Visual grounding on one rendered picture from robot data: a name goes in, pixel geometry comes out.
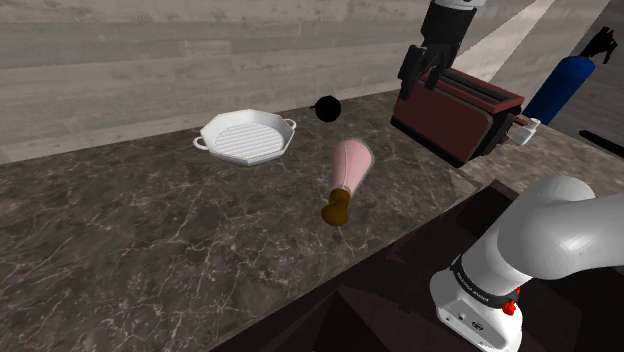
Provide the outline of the black round object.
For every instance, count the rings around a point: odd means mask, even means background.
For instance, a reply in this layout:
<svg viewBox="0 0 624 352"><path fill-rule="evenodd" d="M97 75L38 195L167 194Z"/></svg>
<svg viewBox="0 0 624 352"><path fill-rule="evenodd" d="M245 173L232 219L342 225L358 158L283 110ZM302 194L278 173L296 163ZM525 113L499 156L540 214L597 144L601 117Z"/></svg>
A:
<svg viewBox="0 0 624 352"><path fill-rule="evenodd" d="M340 101L331 95L319 98L310 110L313 110L317 118L323 122L334 122L342 111Z"/></svg>

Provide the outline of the dark red toaster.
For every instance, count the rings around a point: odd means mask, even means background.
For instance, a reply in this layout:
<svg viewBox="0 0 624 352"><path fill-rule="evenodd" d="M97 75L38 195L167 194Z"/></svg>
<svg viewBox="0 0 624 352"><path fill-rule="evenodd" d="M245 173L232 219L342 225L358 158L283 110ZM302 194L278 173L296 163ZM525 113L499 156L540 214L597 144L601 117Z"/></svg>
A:
<svg viewBox="0 0 624 352"><path fill-rule="evenodd" d="M391 124L456 168L504 142L522 111L522 96L455 69L432 90L426 80L397 99Z"/></svg>

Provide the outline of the white octagonal grill pan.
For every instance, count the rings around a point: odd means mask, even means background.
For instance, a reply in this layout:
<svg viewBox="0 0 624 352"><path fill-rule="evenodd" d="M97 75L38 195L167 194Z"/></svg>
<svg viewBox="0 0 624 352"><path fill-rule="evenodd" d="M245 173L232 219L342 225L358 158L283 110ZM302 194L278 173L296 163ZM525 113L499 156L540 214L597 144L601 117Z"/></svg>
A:
<svg viewBox="0 0 624 352"><path fill-rule="evenodd" d="M293 139L297 123L280 115L244 109L216 115L193 145L212 156L253 166L281 157Z"/></svg>

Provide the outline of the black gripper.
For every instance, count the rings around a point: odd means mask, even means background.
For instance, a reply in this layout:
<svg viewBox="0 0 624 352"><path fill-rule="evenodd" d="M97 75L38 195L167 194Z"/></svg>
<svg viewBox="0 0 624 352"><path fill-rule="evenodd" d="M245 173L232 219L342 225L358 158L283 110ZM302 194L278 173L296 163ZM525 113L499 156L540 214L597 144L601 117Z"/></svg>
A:
<svg viewBox="0 0 624 352"><path fill-rule="evenodd" d="M431 1L421 34L424 47L411 45L398 72L401 81L399 98L408 101L411 92L428 70L425 87L433 91L440 76L449 69L477 12L476 1ZM444 52L429 52L429 48Z"/></svg>

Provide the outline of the blue fire extinguisher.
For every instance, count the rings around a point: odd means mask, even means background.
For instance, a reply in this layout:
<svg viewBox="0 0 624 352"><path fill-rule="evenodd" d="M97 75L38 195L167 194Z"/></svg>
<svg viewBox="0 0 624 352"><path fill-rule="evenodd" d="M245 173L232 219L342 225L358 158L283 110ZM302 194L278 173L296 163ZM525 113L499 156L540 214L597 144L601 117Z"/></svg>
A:
<svg viewBox="0 0 624 352"><path fill-rule="evenodd" d="M604 53L606 64L617 46L614 30L603 26L578 55L567 56L557 64L522 114L548 125L594 72L593 57Z"/></svg>

